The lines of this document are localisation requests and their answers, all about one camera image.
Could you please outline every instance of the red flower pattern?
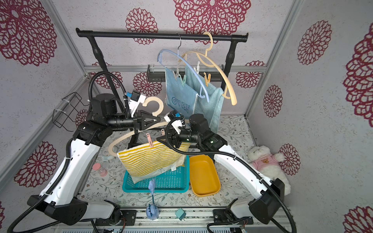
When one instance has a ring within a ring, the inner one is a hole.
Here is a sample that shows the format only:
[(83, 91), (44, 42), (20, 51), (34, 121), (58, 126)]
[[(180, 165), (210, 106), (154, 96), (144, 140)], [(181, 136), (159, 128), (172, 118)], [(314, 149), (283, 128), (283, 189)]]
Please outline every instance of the red flower pattern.
[[(246, 66), (265, 66), (266, 64), (261, 61), (252, 61)], [(254, 87), (258, 84), (260, 72), (238, 72), (236, 75), (236, 83), (243, 88)]]
[[(129, 32), (151, 32), (157, 33), (157, 22), (151, 13), (141, 8), (135, 8), (129, 12), (126, 19), (126, 27)], [(134, 38), (139, 44), (150, 44), (155, 39)]]
[(282, 92), (281, 89), (272, 85), (268, 88), (263, 99), (264, 112), (269, 117), (275, 117), (282, 106)]
[(332, 30), (328, 21), (318, 21), (307, 29), (298, 46), (298, 60), (303, 65), (317, 61), (329, 46)]
[(78, 128), (78, 126), (85, 122), (85, 119), (87, 118), (87, 113), (88, 113), (88, 110), (87, 109), (82, 109), (80, 110), (76, 117), (75, 117), (75, 124), (76, 124), (76, 127)]
[[(213, 35), (230, 35), (237, 31), (251, 7), (250, 0), (174, 0), (179, 27), (187, 34), (205, 31)], [(209, 41), (196, 41), (204, 44)]]
[(36, 187), (53, 175), (57, 164), (57, 153), (49, 142), (41, 142), (23, 167), (14, 177), (20, 186)]
[(145, 72), (136, 74), (133, 82), (135, 89), (146, 96), (158, 95), (162, 90), (162, 83), (149, 82)]
[(343, 222), (345, 233), (372, 233), (373, 232), (373, 209), (370, 206), (359, 207), (349, 210), (345, 214)]
[[(98, 64), (98, 62), (96, 62), (96, 63), (94, 63), (94, 64), (92, 64), (92, 65), (93, 65), (93, 66), (98, 66), (99, 64)], [(117, 76), (118, 79), (119, 79), (121, 82), (123, 82), (123, 78), (122, 78), (122, 75), (120, 74), (120, 72), (112, 72), (112, 74), (115, 75), (115, 76)], [(118, 83), (115, 79), (113, 79), (113, 78), (112, 78), (112, 80), (113, 80), (113, 83), (114, 83), (114, 85), (115, 85), (115, 88), (119, 88), (119, 87), (120, 87), (120, 86), (119, 86), (119, 83)], [(104, 88), (106, 88), (106, 89), (111, 89), (109, 83), (107, 82), (107, 79), (106, 79), (105, 75), (101, 75), (100, 77), (98, 77), (98, 78), (96, 79), (96, 83), (97, 83), (98, 85), (100, 85), (101, 87), (104, 87)]]
[(1, 206), (1, 201), (0, 201), (0, 229), (3, 228), (3, 220), (5, 218), (4, 210), (5, 208)]
[(22, 65), (48, 63), (54, 57), (56, 32), (38, 0), (1, 0), (0, 49)]
[(373, 127), (373, 23), (354, 50), (343, 82), (347, 88), (346, 100), (355, 107), (355, 115), (364, 116)]
[(285, 156), (285, 161), (280, 162), (281, 169), (288, 175), (295, 175), (300, 168), (300, 157), (298, 151), (293, 145), (284, 144), (279, 152)]

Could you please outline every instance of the black metal rod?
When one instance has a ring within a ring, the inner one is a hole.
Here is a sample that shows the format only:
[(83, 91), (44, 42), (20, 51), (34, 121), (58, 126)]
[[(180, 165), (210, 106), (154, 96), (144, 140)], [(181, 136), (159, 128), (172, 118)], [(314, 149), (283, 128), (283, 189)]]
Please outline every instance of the black metal rod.
[[(107, 66), (106, 66), (106, 63), (105, 63), (105, 60), (104, 60), (104, 56), (101, 52), (101, 49), (98, 47), (98, 44), (96, 42), (96, 39), (94, 37), (87, 37), (88, 40), (90, 41), (91, 43), (91, 46), (92, 46), (92, 50), (93, 50), (93, 54), (94, 54), (94, 57), (97, 59), (98, 61), (98, 64), (100, 65), (101, 69), (103, 71), (108, 71), (107, 70)], [(109, 83), (109, 86), (114, 94), (114, 96), (120, 100), (119, 98), (119, 94), (118, 92), (116, 91), (116, 88), (115, 88), (115, 84), (113, 83), (113, 80), (112, 78), (110, 77), (110, 75), (105, 75), (106, 77), (106, 80), (107, 82)], [(119, 108), (120, 110), (124, 113), (124, 108), (123, 106), (119, 105)]]
[[(233, 40), (229, 47), (227, 57), (225, 58), (225, 66), (224, 66), (224, 74), (228, 77), (231, 67), (234, 61), (236, 46), (239, 41)], [(226, 83), (223, 81), (222, 85), (220, 86), (223, 90), (225, 90)]]
[[(147, 38), (147, 39), (171, 39), (171, 40), (210, 40), (208, 35), (203, 34), (176, 34), (176, 33), (140, 33), (140, 32), (95, 32), (81, 31), (76, 28), (79, 37), (119, 37), (119, 38)], [(215, 41), (237, 41), (246, 42), (249, 33), (246, 35), (212, 35)]]

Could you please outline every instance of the beige plastic hanger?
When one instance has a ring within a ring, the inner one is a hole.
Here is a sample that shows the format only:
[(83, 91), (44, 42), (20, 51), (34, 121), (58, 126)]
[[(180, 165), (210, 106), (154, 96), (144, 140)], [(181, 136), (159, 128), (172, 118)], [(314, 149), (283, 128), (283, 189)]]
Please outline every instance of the beige plastic hanger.
[[(224, 90), (223, 97), (226, 98), (226, 99), (230, 99), (231, 102), (232, 102), (232, 105), (236, 105), (237, 104), (237, 98), (236, 98), (236, 94), (235, 94), (235, 92), (233, 90), (233, 87), (231, 85), (231, 82), (229, 81), (228, 77), (225, 75), (224, 71), (222, 71), (222, 69), (211, 58), (209, 58), (207, 56), (207, 52), (212, 49), (212, 46), (213, 46), (213, 43), (214, 43), (214, 41), (212, 39), (212, 35), (209, 32), (204, 32), (203, 34), (204, 35), (208, 35), (210, 37), (210, 40), (211, 40), (210, 47), (205, 50), (205, 54), (197, 52), (197, 51), (189, 51), (189, 52), (184, 53), (181, 57), (183, 57), (186, 60), (187, 59), (186, 58), (187, 54), (194, 53), (194, 54), (197, 55), (198, 59), (202, 62), (202, 64), (204, 64), (205, 66), (208, 66), (208, 67), (215, 67), (218, 70), (218, 72), (221, 74), (221, 76), (223, 77), (223, 79), (224, 79), (224, 81), (226, 83), (226, 87), (225, 87), (225, 90)], [(209, 62), (211, 62), (211, 64), (205, 63), (202, 60), (201, 56), (204, 57), (204, 58), (206, 58)]]
[(150, 96), (145, 99), (142, 105), (146, 107), (150, 101), (155, 101), (159, 104), (158, 110), (151, 113), (153, 116), (158, 116), (163, 111), (163, 101), (158, 97)]

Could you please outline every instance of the floral tablecloth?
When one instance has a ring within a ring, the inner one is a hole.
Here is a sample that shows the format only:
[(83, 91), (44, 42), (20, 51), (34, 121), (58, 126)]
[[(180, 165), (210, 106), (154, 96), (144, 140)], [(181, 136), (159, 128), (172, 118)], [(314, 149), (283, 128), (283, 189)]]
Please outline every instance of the floral tablecloth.
[[(160, 135), (160, 131), (148, 130), (147, 132), (152, 135), (152, 138)], [(126, 133), (114, 132), (107, 138), (96, 161), (102, 163), (102, 155), (108, 154), (108, 145)], [(247, 159), (246, 153), (253, 147), (253, 141), (243, 116), (221, 116), (218, 134), (227, 140), (240, 156)], [(147, 142), (144, 132), (140, 134), (138, 141), (141, 143)], [(128, 142), (129, 139), (126, 139), (118, 144), (120, 150), (126, 149)], [(105, 177), (99, 176), (93, 170), (91, 171), (81, 193), (81, 199), (89, 201), (110, 200), (123, 207), (146, 206), (151, 202), (150, 193), (125, 193), (122, 190), (125, 168), (117, 158), (109, 160), (105, 166), (108, 170)], [(243, 184), (225, 167), (218, 163), (215, 163), (215, 167), (221, 183), (219, 193), (201, 198), (195, 196), (189, 187), (186, 193), (155, 193), (155, 204), (159, 207), (227, 206), (235, 198), (250, 196)]]

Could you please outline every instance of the blue plastic hanger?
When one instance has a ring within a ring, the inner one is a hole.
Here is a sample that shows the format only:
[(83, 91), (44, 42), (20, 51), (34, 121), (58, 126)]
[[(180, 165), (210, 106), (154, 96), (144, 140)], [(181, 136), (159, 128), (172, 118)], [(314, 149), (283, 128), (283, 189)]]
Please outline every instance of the blue plastic hanger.
[(168, 53), (170, 53), (170, 54), (172, 54), (172, 55), (178, 57), (180, 60), (182, 60), (182, 61), (185, 63), (185, 65), (186, 65), (187, 67), (189, 67), (189, 69), (193, 72), (194, 76), (196, 76), (196, 78), (198, 79), (198, 81), (199, 81), (200, 84), (201, 84), (200, 94), (199, 94), (198, 96), (199, 96), (200, 98), (205, 98), (205, 97), (206, 97), (206, 100), (207, 100), (207, 102), (209, 103), (209, 102), (210, 102), (209, 94), (207, 93), (207, 90), (206, 90), (205, 86), (203, 85), (203, 82), (201, 81), (199, 74), (197, 74), (197, 72), (193, 69), (193, 67), (192, 67), (192, 66), (191, 66), (191, 65), (190, 65), (190, 64), (189, 64), (189, 63), (188, 63), (184, 58), (182, 58), (182, 57), (179, 55), (179, 47), (178, 47), (178, 53), (175, 53), (175, 52), (173, 52), (173, 51), (171, 51), (171, 50), (168, 50), (168, 49), (162, 49), (162, 50), (159, 51), (159, 53), (158, 53), (157, 61), (158, 61), (159, 64), (161, 64), (164, 68), (166, 68), (166, 67), (162, 64), (162, 53), (163, 53), (163, 52), (168, 52)]

